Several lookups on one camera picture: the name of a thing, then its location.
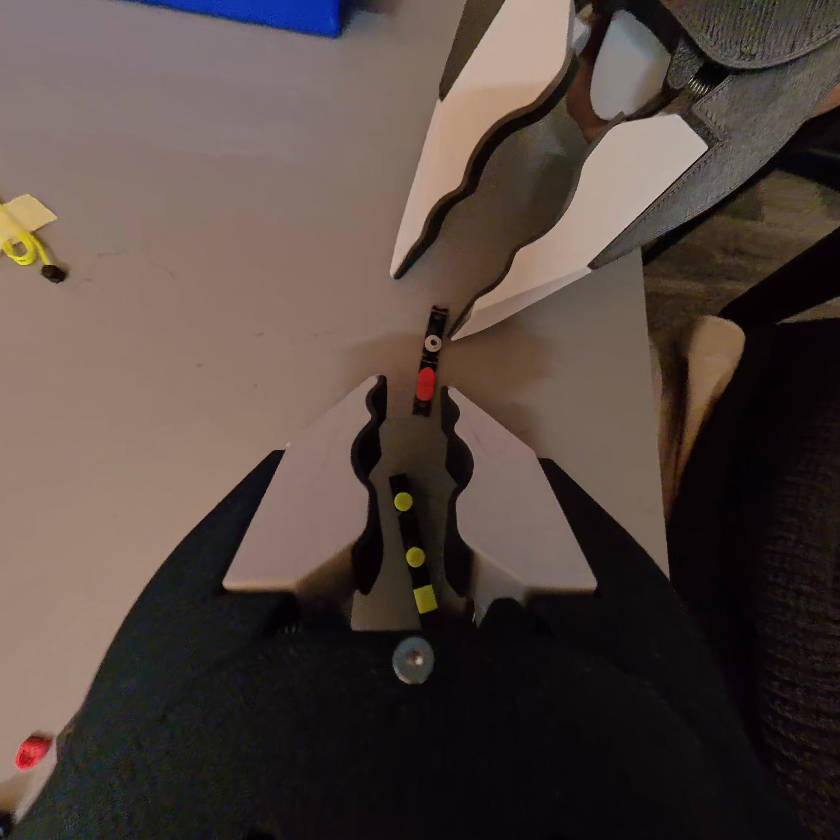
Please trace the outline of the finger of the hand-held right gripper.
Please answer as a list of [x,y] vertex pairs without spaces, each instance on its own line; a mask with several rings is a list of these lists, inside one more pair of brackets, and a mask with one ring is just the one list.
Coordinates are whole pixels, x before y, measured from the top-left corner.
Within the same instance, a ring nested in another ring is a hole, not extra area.
[[574,71],[574,2],[502,2],[487,27],[467,3],[438,89],[392,255],[400,279],[473,193],[492,152],[537,122]]
[[520,247],[450,334],[462,340],[591,272],[591,263],[707,152],[678,114],[620,122],[592,146],[557,222]]

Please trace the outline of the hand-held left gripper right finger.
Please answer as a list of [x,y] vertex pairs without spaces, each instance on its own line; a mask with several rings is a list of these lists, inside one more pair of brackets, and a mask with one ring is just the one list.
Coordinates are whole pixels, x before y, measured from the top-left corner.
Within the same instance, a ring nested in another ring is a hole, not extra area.
[[441,393],[448,502],[444,569],[482,623],[491,605],[590,595],[596,581],[532,448],[453,386]]

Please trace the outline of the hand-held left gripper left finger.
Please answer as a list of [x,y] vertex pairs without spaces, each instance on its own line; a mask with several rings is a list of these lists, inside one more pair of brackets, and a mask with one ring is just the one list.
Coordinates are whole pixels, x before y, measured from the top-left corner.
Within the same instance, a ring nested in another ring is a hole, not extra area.
[[373,375],[293,440],[224,577],[228,592],[283,592],[350,614],[383,562],[371,472],[382,456],[387,380]]

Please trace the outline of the yellow black lego spider model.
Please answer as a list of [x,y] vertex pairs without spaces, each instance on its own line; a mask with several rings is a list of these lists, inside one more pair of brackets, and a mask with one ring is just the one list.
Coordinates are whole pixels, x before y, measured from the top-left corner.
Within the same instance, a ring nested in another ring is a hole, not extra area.
[[415,494],[406,474],[393,475],[388,480],[416,612],[422,627],[432,627],[438,623],[440,610],[419,527]]

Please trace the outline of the black lego strip red tile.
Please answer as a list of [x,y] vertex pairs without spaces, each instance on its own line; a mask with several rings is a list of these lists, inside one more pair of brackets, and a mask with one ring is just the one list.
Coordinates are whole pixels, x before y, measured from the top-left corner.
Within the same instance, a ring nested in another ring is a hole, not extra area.
[[448,309],[432,306],[419,361],[413,394],[413,415],[430,417],[437,388],[438,360],[445,344]]

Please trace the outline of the pile of lego pieces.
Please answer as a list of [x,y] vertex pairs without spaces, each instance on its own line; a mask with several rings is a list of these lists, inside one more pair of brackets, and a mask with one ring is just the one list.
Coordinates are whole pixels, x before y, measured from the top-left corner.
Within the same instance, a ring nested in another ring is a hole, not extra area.
[[57,763],[56,739],[36,732],[17,750],[13,767],[2,772],[1,838],[8,839],[46,787]]

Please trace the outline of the person's right hand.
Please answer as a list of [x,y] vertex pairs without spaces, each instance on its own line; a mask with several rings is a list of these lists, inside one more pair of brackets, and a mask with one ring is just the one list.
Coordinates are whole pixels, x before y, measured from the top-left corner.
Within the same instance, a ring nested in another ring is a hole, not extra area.
[[588,144],[599,140],[617,118],[623,117],[619,112],[610,119],[603,119],[595,112],[591,97],[593,68],[593,59],[580,56],[574,79],[565,95],[566,110]]

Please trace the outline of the black chair base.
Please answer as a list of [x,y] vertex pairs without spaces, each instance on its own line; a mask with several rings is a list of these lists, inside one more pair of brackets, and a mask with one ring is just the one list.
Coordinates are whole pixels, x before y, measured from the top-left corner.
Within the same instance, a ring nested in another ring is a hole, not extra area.
[[664,333],[700,316],[748,328],[838,314],[838,148],[793,154],[644,252],[647,320]]

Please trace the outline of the blue plastic bin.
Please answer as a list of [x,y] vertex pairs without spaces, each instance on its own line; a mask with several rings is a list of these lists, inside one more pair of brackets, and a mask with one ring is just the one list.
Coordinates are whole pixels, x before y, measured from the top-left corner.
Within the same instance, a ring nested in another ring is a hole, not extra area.
[[348,2],[344,1],[136,1],[184,14],[238,24],[276,28],[302,35],[337,38]]

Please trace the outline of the person's black sweater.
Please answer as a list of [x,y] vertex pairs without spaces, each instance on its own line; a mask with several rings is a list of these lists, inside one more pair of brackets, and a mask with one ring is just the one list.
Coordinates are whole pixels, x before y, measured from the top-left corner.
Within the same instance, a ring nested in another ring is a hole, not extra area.
[[838,838],[838,319],[748,333],[700,403],[671,580],[810,838]]

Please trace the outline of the beige tape piece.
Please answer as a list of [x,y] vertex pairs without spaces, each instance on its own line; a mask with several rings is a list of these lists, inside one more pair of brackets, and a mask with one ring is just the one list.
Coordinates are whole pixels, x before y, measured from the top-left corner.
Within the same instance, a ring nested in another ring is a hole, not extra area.
[[16,236],[19,230],[34,233],[57,218],[45,204],[29,194],[1,203],[1,233],[6,238]]

